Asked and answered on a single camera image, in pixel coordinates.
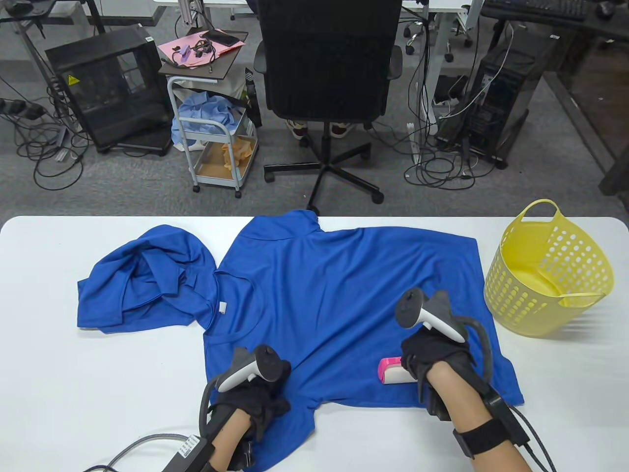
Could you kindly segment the person's left hand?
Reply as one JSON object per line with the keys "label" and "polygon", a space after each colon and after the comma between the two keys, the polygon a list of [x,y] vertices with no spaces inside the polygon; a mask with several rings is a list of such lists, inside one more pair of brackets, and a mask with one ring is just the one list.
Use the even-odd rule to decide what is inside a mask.
{"label": "person's left hand", "polygon": [[244,382],[221,393],[207,411],[214,411],[218,406],[244,411],[250,417],[246,436],[260,442],[273,420],[291,410],[291,404],[284,396],[284,387],[292,366],[288,360],[282,360],[281,367],[281,376],[275,382],[268,382],[258,376],[251,382]]}

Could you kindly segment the person's right hand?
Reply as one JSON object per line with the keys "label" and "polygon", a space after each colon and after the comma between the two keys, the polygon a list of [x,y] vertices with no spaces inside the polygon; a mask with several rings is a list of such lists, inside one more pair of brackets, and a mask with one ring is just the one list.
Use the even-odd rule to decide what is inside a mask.
{"label": "person's right hand", "polygon": [[476,375],[469,342],[459,343],[434,328],[420,328],[402,342],[401,348],[402,368],[438,394],[456,386],[470,386],[470,379]]}

